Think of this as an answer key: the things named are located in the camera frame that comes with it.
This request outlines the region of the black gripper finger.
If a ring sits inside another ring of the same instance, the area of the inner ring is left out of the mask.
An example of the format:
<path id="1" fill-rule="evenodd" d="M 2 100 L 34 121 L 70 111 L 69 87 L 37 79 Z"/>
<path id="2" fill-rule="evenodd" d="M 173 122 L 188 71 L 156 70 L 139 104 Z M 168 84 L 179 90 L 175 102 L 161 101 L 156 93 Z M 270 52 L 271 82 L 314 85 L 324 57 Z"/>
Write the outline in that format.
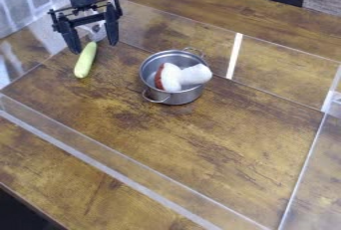
<path id="1" fill-rule="evenodd" d="M 121 17 L 120 8 L 112 3 L 107 4 L 105 11 L 105 31 L 109 44 L 115 46 L 119 42 L 119 19 Z"/>
<path id="2" fill-rule="evenodd" d="M 70 52 L 78 54 L 81 52 L 81 42 L 77 31 L 66 17 L 58 19 L 58 29 Z"/>

